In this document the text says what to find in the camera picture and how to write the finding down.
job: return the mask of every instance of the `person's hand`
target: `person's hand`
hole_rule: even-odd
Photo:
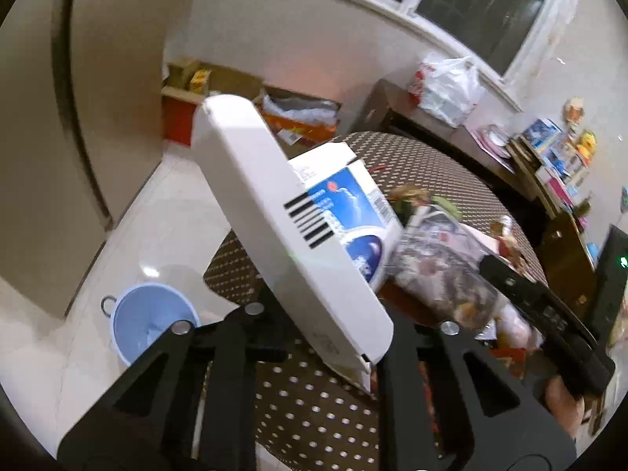
[[[584,399],[575,399],[564,385],[562,377],[557,376],[545,388],[545,403],[567,434],[572,438],[576,437],[585,414]]]

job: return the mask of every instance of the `floor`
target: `floor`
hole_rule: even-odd
[[[53,455],[63,435],[124,370],[100,311],[106,294],[145,281],[167,283],[202,323],[235,306],[202,274],[229,224],[189,151],[168,144],[162,163],[115,229],[66,321],[54,319],[0,279],[0,382],[31,432]],[[284,467],[257,447],[258,467]]]

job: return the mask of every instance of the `cardboard box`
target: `cardboard box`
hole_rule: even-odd
[[[206,99],[194,117],[192,151],[303,336],[325,363],[368,390],[393,323],[255,107],[231,95]]]
[[[207,62],[202,62],[201,68],[211,71],[207,84],[210,94],[212,92],[230,93],[252,101],[262,90],[262,78],[257,76]]]
[[[169,62],[166,85],[182,90],[187,89],[188,83],[199,67],[200,60],[188,56],[182,56],[174,62]]]
[[[176,75],[171,74],[166,80],[166,86],[161,90],[161,112],[164,137],[188,147],[192,139],[194,112],[197,106],[205,100],[205,96],[190,92],[187,87],[194,72],[201,68],[211,70],[206,87],[209,93],[212,91],[232,93],[253,100],[259,95],[263,86],[261,78],[237,69],[201,63],[195,59],[182,59],[175,67]]]
[[[265,85],[264,89],[266,93],[269,95],[269,97],[273,100],[290,99],[290,98],[304,99],[307,101],[319,101],[319,100],[328,101],[329,100],[323,97],[316,97],[313,95],[302,94],[302,93],[294,92],[291,90],[285,90],[282,88],[278,88],[276,86]],[[337,103],[335,101],[332,101],[332,103],[334,103],[336,111],[340,110],[340,106],[341,106],[340,103]],[[285,119],[277,115],[272,115],[270,113],[264,112],[261,102],[257,106],[264,120],[266,121],[266,124],[268,124],[268,127],[271,129],[273,133],[277,135],[281,130],[285,129],[289,131],[290,133],[303,136],[303,138],[299,140],[301,141],[299,148],[302,148],[305,150],[312,148],[315,144],[330,140],[331,138],[335,136],[336,130],[338,128],[338,125],[333,125],[333,126],[310,125],[310,124],[305,124],[303,122],[297,122],[295,120]]]
[[[346,143],[326,143],[290,160],[353,264],[377,292],[403,227],[362,160]]]

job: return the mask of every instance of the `barcode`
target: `barcode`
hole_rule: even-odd
[[[320,246],[334,235],[323,213],[308,193],[290,200],[284,207],[310,248]]]
[[[374,191],[369,195],[369,201],[378,211],[379,217],[382,218],[382,222],[387,225],[394,216],[393,210],[388,204],[387,199],[385,199],[384,195],[382,195],[380,191]]]

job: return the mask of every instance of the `white plastic bag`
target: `white plastic bag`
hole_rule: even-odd
[[[443,59],[429,53],[419,66],[409,92],[419,107],[452,127],[467,118],[484,94],[471,57]]]
[[[337,125],[338,105],[326,100],[290,99],[273,100],[265,94],[262,101],[265,113],[310,125]]]

